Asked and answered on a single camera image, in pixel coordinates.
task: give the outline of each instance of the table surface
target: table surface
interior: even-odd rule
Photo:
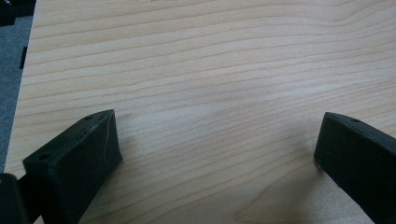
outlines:
[[[326,111],[396,136],[396,2],[37,2],[6,171],[114,108],[82,223],[372,223],[317,170]]]

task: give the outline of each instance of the wood grain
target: wood grain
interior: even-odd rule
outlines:
[[[114,108],[125,162],[82,223],[372,223],[313,165],[325,111],[396,136],[396,2],[48,1],[7,172]]]

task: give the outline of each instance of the black rubber piece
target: black rubber piece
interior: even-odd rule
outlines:
[[[22,56],[21,56],[21,63],[20,63],[20,69],[24,68],[24,63],[25,63],[25,60],[26,60],[26,53],[27,53],[27,47],[23,47]]]
[[[0,223],[30,223],[14,175],[0,174],[0,195]]]
[[[326,113],[315,160],[375,223],[396,223],[396,139],[360,120]]]
[[[79,120],[23,165],[28,182],[36,186],[40,199],[35,206],[40,206],[44,221],[78,223],[121,161],[114,110],[107,110]],[[25,193],[24,198],[37,197]]]

